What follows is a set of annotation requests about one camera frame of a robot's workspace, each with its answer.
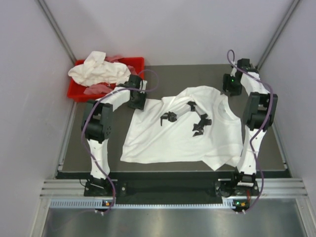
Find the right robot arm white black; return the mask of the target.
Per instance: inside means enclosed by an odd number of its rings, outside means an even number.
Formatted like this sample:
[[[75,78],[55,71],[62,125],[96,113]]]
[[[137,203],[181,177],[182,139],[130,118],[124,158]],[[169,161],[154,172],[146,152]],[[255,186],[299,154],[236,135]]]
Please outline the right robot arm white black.
[[[223,76],[223,91],[238,96],[245,89],[248,99],[242,115],[245,138],[240,160],[232,180],[222,184],[220,189],[236,196],[256,194],[258,154],[262,140],[274,122],[278,96],[270,86],[261,82],[258,70],[251,65],[249,59],[243,58],[237,62],[229,59],[228,62],[232,71]]]

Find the white t shirt with print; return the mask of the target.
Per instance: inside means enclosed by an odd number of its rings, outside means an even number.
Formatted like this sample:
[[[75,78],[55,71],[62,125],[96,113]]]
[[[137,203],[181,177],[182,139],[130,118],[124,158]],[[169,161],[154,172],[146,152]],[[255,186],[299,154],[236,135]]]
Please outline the white t shirt with print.
[[[175,122],[160,121],[166,112],[196,102],[212,124],[195,136],[195,112]],[[122,148],[120,160],[132,163],[202,161],[217,170],[224,164],[236,166],[242,151],[241,121],[230,109],[228,97],[209,86],[188,87],[176,96],[148,99],[143,111],[136,110]]]

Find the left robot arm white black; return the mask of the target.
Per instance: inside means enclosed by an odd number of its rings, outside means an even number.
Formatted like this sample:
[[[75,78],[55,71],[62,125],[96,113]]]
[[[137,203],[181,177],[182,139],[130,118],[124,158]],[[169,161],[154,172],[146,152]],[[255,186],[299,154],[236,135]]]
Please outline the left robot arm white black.
[[[81,124],[81,138],[86,140],[91,157],[91,172],[85,184],[84,196],[105,197],[113,194],[108,163],[108,141],[113,131],[114,111],[123,104],[143,110],[147,94],[147,81],[130,75],[128,81],[97,100],[86,103]]]

